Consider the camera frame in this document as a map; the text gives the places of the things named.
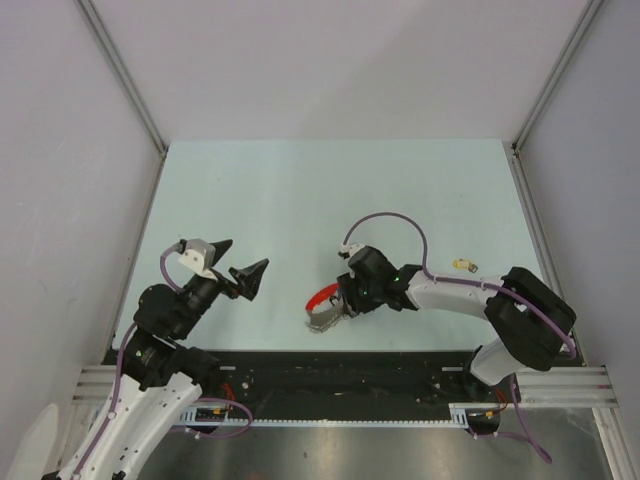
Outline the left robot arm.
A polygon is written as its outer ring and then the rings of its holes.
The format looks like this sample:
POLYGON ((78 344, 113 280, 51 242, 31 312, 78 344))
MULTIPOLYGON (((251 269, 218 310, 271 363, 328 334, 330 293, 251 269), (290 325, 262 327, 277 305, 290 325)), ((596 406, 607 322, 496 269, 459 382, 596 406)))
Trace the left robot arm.
POLYGON ((49 478, 137 478, 183 411, 219 392, 219 360, 181 343, 219 296, 257 296, 267 259, 227 275, 214 268, 232 244, 181 239, 161 254, 164 280, 139 297, 104 405, 70 460, 49 478))

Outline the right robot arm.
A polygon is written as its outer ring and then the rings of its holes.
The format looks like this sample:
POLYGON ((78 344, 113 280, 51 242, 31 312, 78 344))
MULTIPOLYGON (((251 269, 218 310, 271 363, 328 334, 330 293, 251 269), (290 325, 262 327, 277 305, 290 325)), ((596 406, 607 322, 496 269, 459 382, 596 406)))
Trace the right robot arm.
POLYGON ((339 256, 348 272, 337 278, 345 313, 367 314, 382 306, 395 311, 443 310, 488 322, 497 338, 479 346, 464 364, 463 393, 484 401, 505 378, 530 368, 551 369, 562 347, 575 354, 569 334, 574 310, 522 267, 488 281, 427 274, 420 265, 396 268, 378 249, 344 245, 339 256))

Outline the yellow tagged key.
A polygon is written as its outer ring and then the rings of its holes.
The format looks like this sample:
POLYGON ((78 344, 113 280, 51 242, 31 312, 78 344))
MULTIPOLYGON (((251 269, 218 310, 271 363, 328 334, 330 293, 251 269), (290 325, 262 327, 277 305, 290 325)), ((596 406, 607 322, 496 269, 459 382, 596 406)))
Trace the yellow tagged key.
POLYGON ((452 262, 452 265, 455 269, 466 270, 473 274, 478 271, 478 266, 469 259, 458 258, 452 262))

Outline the red handled keyring holder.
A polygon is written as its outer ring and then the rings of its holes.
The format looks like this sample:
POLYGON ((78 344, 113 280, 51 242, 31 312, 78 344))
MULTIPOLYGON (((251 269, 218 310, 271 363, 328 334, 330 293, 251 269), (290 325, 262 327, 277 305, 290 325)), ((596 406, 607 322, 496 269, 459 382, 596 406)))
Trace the red handled keyring holder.
POLYGON ((316 292, 306 303, 307 328, 316 334, 324 333, 348 317, 348 309, 338 283, 316 292))

